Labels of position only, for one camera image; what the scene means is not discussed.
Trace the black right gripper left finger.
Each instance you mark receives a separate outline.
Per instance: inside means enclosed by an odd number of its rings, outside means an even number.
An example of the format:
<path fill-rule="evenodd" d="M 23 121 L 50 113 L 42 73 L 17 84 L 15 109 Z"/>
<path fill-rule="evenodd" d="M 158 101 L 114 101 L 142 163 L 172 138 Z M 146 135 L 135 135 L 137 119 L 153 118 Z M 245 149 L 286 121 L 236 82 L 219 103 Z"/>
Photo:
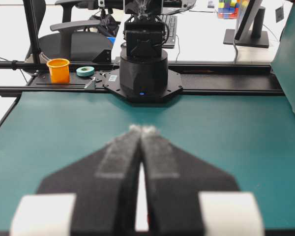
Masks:
<path fill-rule="evenodd" d="M 13 236 L 113 236 L 134 226 L 141 130 L 43 178 L 19 202 Z"/>

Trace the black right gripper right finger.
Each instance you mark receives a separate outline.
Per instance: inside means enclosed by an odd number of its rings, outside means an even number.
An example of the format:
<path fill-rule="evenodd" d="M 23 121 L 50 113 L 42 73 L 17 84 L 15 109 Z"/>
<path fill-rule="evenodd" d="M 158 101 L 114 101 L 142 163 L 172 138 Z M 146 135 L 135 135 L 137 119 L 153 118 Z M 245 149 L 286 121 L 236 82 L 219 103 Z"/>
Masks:
<path fill-rule="evenodd" d="M 262 236 L 258 203 L 236 179 L 141 129 L 150 229 L 157 236 Z"/>

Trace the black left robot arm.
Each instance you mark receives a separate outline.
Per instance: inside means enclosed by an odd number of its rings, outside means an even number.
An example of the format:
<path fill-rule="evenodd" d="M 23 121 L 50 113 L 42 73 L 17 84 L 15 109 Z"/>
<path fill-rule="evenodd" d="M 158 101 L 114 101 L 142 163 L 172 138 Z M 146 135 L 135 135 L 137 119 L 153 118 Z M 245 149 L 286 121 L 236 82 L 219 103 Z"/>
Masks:
<path fill-rule="evenodd" d="M 125 45 L 119 68 L 106 73 L 104 87 L 131 102 L 165 101 L 183 87 L 162 48 L 170 36 L 168 23 L 160 18 L 163 1 L 125 0 L 123 10 L 130 15 L 124 23 Z"/>

